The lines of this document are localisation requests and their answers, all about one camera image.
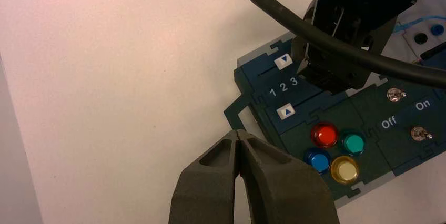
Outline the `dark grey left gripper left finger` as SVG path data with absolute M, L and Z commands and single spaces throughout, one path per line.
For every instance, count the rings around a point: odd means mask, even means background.
M 237 132 L 228 132 L 181 172 L 169 223 L 233 223 L 237 141 Z

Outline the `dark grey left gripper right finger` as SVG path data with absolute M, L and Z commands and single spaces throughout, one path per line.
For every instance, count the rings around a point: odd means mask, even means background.
M 252 223 L 339 223 L 332 194 L 314 168 L 244 130 L 237 135 Z

